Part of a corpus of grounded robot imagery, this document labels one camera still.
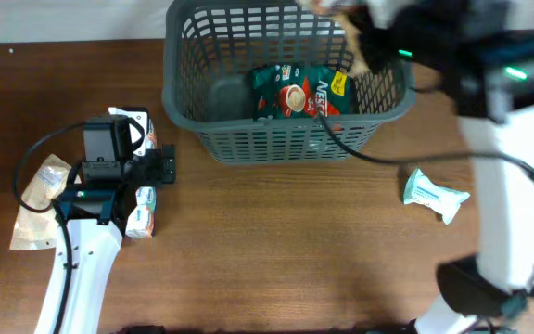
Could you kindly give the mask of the beige brown snack pouch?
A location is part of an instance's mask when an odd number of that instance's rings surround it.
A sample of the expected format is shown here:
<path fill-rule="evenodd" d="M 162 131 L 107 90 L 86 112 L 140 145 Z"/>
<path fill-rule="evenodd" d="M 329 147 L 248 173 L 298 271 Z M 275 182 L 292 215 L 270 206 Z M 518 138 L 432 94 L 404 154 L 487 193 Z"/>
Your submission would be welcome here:
<path fill-rule="evenodd" d="M 360 76 L 371 71 L 360 50 L 359 37 L 362 31 L 350 21 L 351 10 L 359 7 L 357 1 L 296 0 L 296 3 L 308 8 L 312 14 L 328 17 L 339 24 L 345 33 L 348 50 L 354 56 L 354 62 L 350 70 L 351 77 Z"/>

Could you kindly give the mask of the green Nescafe coffee bag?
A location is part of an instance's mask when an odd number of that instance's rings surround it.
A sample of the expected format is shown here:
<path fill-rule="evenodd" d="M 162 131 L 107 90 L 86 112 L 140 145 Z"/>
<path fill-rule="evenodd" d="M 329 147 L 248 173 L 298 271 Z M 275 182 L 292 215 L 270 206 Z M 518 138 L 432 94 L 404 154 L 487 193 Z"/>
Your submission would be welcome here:
<path fill-rule="evenodd" d="M 352 79 L 326 66 L 272 65 L 253 70 L 249 79 L 256 121 L 353 112 Z"/>

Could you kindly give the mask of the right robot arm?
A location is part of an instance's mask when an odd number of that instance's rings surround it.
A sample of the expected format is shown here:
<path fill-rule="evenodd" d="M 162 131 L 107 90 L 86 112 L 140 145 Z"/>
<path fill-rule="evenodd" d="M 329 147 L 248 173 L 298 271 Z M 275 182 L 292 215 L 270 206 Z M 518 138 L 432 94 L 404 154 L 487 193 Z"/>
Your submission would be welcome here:
<path fill-rule="evenodd" d="M 440 265 L 439 297 L 412 333 L 477 332 L 534 298 L 534 32 L 508 27 L 508 1 L 362 1 L 349 12 L 366 63 L 438 71 L 474 167 L 479 250 Z"/>

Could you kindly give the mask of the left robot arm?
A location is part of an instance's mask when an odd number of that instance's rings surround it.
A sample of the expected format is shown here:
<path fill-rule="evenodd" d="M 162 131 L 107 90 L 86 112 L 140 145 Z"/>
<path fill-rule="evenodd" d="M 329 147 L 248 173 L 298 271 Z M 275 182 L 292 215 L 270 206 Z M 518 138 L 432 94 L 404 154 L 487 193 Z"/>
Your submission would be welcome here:
<path fill-rule="evenodd" d="M 176 181 L 175 147 L 148 149 L 126 172 L 102 174 L 116 161 L 86 161 L 53 199 L 56 256 L 37 333 L 96 333 L 111 268 L 125 238 L 155 235 L 158 190 Z"/>

